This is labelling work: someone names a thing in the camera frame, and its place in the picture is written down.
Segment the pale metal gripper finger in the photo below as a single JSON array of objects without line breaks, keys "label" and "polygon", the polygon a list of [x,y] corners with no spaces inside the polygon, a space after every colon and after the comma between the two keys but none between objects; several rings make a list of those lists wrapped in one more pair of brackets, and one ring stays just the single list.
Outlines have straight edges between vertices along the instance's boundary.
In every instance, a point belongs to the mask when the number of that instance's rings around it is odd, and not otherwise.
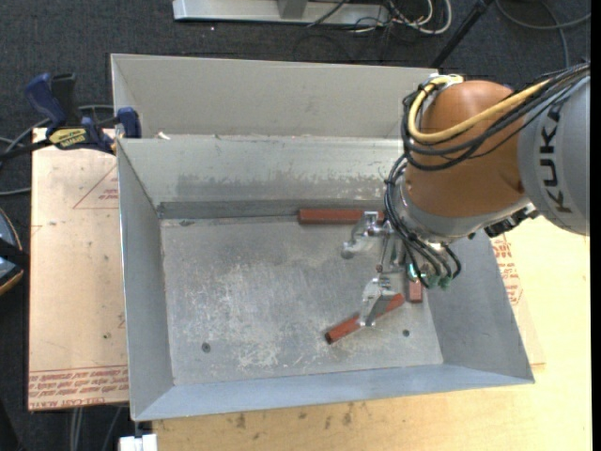
[{"label": "pale metal gripper finger", "polygon": [[353,226],[349,240],[343,242],[341,257],[353,258],[365,253],[386,238],[387,230],[383,224],[383,215],[377,211],[366,211]]},{"label": "pale metal gripper finger", "polygon": [[362,306],[359,323],[362,327],[371,327],[392,302],[396,292],[388,277],[376,277],[368,282],[362,292]]}]

